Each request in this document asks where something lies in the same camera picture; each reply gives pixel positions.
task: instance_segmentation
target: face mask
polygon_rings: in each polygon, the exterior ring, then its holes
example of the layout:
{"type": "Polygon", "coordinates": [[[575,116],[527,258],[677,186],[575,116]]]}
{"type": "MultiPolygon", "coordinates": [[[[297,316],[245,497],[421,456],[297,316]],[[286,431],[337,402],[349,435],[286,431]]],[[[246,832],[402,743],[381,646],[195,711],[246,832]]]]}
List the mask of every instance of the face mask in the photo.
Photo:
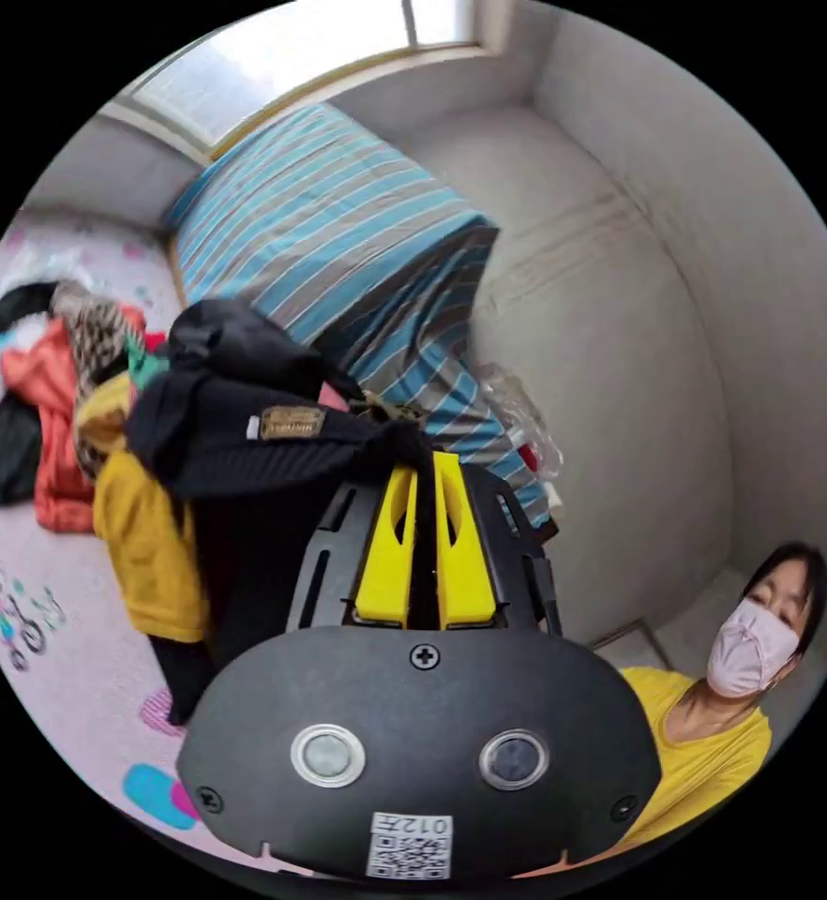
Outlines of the face mask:
{"type": "Polygon", "coordinates": [[[780,619],[745,598],[723,622],[707,663],[707,683],[720,697],[766,690],[798,649],[798,636],[780,619]]]}

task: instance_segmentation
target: woman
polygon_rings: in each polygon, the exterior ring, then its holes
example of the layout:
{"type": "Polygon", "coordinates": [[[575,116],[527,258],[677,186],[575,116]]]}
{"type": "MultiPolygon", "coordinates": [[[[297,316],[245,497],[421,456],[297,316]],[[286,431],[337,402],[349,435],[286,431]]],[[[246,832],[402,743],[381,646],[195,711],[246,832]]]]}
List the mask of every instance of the woman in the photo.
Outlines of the woman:
{"type": "MultiPolygon", "coordinates": [[[[661,779],[624,839],[586,862],[679,828],[759,770],[771,740],[759,703],[801,662],[826,599],[827,566],[819,551],[799,542],[784,544],[754,573],[742,601],[720,627],[705,678],[693,681],[649,667],[623,670],[654,732],[661,779]]],[[[564,860],[520,877],[567,867],[564,860]]]]}

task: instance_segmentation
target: striped blanket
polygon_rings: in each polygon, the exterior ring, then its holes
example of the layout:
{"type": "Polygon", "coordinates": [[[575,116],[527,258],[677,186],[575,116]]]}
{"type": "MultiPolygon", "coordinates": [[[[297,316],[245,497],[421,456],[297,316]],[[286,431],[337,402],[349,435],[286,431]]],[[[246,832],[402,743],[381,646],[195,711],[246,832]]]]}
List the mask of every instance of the striped blanket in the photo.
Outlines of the striped blanket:
{"type": "Polygon", "coordinates": [[[534,525],[549,518],[462,361],[498,229],[453,190],[315,105],[211,165],[168,224],[189,303],[248,299],[368,390],[426,412],[437,443],[506,479],[534,525]]]}

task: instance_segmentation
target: leopard print fabric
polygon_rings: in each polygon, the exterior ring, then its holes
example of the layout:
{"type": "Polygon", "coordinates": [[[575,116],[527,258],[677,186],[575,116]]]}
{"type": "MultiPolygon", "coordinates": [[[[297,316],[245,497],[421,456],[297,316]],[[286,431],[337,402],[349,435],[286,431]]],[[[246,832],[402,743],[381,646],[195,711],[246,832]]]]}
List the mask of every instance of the leopard print fabric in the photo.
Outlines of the leopard print fabric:
{"type": "MultiPolygon", "coordinates": [[[[128,323],[116,301],[96,297],[74,281],[62,281],[57,286],[51,300],[51,314],[64,321],[76,367],[75,421],[80,405],[98,387],[93,374],[125,351],[127,336],[132,336],[139,345],[143,339],[128,323]]],[[[79,468],[94,482],[107,458],[81,440],[75,429],[73,444],[79,468]]]]}

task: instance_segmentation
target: window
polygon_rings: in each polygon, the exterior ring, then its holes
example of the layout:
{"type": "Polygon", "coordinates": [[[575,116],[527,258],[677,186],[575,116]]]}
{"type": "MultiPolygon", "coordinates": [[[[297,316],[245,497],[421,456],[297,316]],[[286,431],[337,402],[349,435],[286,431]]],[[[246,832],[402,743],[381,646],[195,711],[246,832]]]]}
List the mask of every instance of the window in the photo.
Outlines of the window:
{"type": "Polygon", "coordinates": [[[330,73],[473,42],[474,0],[293,0],[174,53],[117,102],[210,150],[330,73]]]}

